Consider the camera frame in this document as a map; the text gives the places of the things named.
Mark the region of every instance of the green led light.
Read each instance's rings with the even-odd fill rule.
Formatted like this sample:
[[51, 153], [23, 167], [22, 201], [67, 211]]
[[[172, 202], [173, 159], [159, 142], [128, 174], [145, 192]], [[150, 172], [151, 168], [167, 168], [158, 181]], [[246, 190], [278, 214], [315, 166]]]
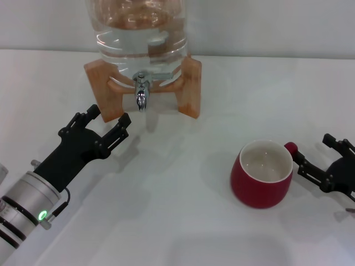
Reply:
[[39, 214], [38, 219], [42, 221], [47, 215], [47, 211], [43, 211]]

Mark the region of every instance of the mug rim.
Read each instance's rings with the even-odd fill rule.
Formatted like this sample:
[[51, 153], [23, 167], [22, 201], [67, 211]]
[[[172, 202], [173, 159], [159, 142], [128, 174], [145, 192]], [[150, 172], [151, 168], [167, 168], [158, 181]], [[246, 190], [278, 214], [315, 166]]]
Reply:
[[[260, 143], [272, 143], [273, 145], [278, 146], [279, 148], [281, 148], [281, 149], [283, 149], [283, 150], [286, 151], [286, 153], [287, 153], [286, 156], [288, 157], [288, 161], [290, 162], [290, 169], [289, 169], [289, 171], [288, 171], [288, 174], [287, 174], [285, 177], [283, 177], [282, 179], [280, 179], [280, 180], [278, 180], [278, 181], [263, 181], [263, 180], [259, 180], [259, 179], [255, 178], [255, 177], [253, 177], [251, 174], [248, 173], [248, 171], [244, 168], [244, 166], [243, 166], [243, 164], [242, 164], [242, 155], [243, 155], [244, 150], [245, 150], [247, 147], [249, 147], [250, 145], [255, 144], [255, 143], [257, 143], [257, 142], [260, 142]], [[282, 146], [281, 144], [279, 144], [279, 143], [277, 143], [277, 142], [275, 142], [275, 141], [272, 141], [272, 140], [254, 140], [254, 141], [249, 142], [248, 144], [246, 144], [246, 145], [241, 149], [241, 151], [240, 151], [239, 163], [240, 163], [240, 165], [241, 165], [243, 171], [244, 171], [249, 177], [251, 177], [251, 178], [254, 179], [255, 181], [258, 181], [258, 182], [261, 182], [261, 183], [266, 183], [266, 184], [280, 183], [280, 182], [282, 182], [282, 181], [288, 179], [289, 176], [291, 175], [292, 171], [293, 171], [293, 159], [292, 159], [292, 156], [291, 156], [290, 152], [288, 151], [288, 149], [286, 149], [286, 148], [285, 148], [284, 146]]]

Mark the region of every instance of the white table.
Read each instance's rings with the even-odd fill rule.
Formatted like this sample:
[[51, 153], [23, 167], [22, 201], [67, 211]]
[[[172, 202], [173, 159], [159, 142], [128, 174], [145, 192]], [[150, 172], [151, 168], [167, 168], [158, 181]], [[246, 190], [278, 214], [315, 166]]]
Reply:
[[[83, 65], [95, 53], [0, 51], [3, 193], [59, 144], [57, 132], [95, 102]], [[70, 206], [36, 228], [6, 266], [353, 265], [355, 203], [295, 175], [276, 207], [251, 209], [229, 188], [242, 146], [296, 142], [326, 168], [339, 155], [323, 135], [355, 142], [355, 61], [196, 57], [203, 63], [198, 120], [154, 95], [147, 115], [124, 105], [130, 137], [69, 185]], [[100, 118], [90, 128], [107, 132]]]

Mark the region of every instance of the white wall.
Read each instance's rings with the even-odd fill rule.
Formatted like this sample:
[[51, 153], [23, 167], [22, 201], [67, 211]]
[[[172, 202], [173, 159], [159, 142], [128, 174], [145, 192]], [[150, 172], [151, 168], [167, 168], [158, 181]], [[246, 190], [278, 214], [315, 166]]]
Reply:
[[[355, 0], [186, 0], [193, 54], [355, 59]], [[0, 48], [95, 51], [84, 0], [1, 0]]]

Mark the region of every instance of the wooden dispenser stand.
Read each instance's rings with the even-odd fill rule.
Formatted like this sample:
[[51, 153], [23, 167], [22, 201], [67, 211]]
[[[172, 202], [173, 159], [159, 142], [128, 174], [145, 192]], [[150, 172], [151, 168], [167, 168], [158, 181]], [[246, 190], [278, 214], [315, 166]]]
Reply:
[[[135, 82], [120, 74], [116, 65], [102, 59], [86, 64], [84, 69], [104, 121], [121, 117], [124, 113], [123, 95], [135, 94], [135, 89], [121, 86], [110, 77], [128, 86], [134, 87]], [[175, 93], [179, 112], [197, 119], [201, 106], [202, 64], [188, 56], [174, 70], [174, 74], [180, 69], [181, 76], [168, 85], [160, 86], [164, 80], [154, 81], [150, 93]]]

